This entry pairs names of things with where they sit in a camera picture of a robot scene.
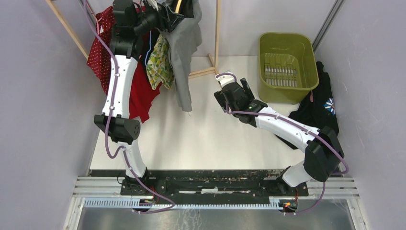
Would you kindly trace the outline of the red polka dot skirt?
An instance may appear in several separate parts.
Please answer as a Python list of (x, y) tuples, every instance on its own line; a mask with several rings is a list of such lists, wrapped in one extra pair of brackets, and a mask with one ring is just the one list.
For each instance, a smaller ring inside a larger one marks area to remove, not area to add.
[[(98, 36), (106, 45), (110, 44), (112, 38), (112, 26), (115, 23), (113, 17), (113, 6), (96, 14)], [(111, 74), (111, 55), (102, 45), (98, 38), (95, 38), (89, 53), (87, 65), (99, 79), (101, 87), (105, 93), (108, 93), (110, 74)]]

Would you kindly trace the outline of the plain red skirt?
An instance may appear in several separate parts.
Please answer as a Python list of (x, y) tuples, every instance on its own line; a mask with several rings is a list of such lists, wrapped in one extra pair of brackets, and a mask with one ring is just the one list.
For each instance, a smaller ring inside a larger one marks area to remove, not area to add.
[(160, 94), (153, 90), (146, 73), (146, 58), (149, 58), (159, 36), (158, 30), (152, 30), (142, 36), (143, 47), (135, 70), (129, 98), (130, 118), (139, 118), (142, 123), (149, 119), (149, 110), (153, 100)]

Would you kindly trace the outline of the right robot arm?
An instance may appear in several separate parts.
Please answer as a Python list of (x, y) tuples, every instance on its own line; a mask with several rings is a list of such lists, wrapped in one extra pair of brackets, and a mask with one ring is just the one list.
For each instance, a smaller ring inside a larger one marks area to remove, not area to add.
[(326, 182), (333, 174), (349, 171), (333, 129), (319, 129), (281, 115), (255, 98), (245, 78), (237, 80), (233, 73), (223, 73), (215, 79), (221, 89), (214, 96), (225, 113), (273, 133), (304, 153), (303, 161), (287, 167), (278, 177), (276, 188), (281, 195), (290, 195), (299, 184), (312, 179)]

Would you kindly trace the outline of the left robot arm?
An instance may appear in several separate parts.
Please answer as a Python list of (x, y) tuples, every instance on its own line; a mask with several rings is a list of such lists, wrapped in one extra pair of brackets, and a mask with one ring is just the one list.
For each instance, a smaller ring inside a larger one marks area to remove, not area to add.
[(122, 151), (126, 176), (123, 185), (132, 185), (134, 191), (145, 195), (151, 183), (145, 178), (144, 164), (138, 137), (141, 124), (130, 119), (129, 98), (131, 84), (142, 52), (142, 36), (152, 29), (172, 32), (184, 19), (180, 12), (182, 2), (146, 0), (145, 9), (132, 0), (113, 2), (112, 39), (109, 45), (102, 42), (111, 56), (111, 75), (107, 99), (101, 115), (95, 115), (95, 125), (104, 132), (107, 155), (114, 159)]

